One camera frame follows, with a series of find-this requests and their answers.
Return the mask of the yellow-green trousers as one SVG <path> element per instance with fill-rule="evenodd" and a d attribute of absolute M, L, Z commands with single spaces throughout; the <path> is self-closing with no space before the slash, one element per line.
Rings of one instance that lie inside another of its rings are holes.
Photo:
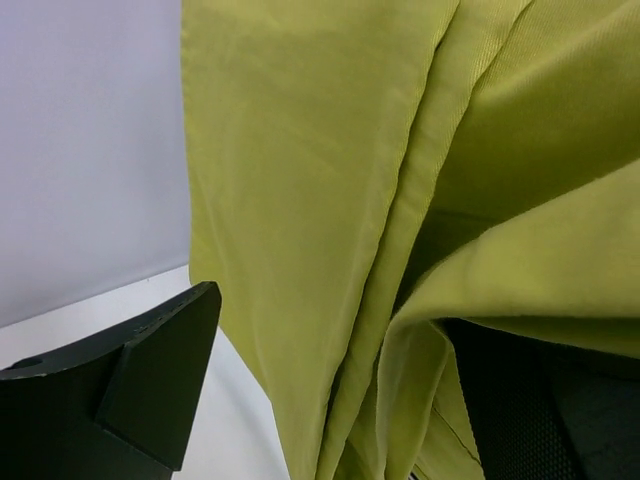
<path fill-rule="evenodd" d="M 190 277 L 293 479 L 639 475 L 639 5 L 186 1 Z"/>

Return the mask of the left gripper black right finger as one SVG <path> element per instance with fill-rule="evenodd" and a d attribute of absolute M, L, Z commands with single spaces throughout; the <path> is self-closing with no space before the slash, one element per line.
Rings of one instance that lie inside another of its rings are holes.
<path fill-rule="evenodd" d="M 638 480 L 638 360 L 444 327 L 486 478 Z"/>

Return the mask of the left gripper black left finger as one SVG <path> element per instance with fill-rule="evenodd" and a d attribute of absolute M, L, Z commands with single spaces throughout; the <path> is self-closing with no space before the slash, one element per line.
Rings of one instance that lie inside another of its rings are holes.
<path fill-rule="evenodd" d="M 222 297 L 202 282 L 1 372 L 1 476 L 169 479 L 183 467 Z"/>

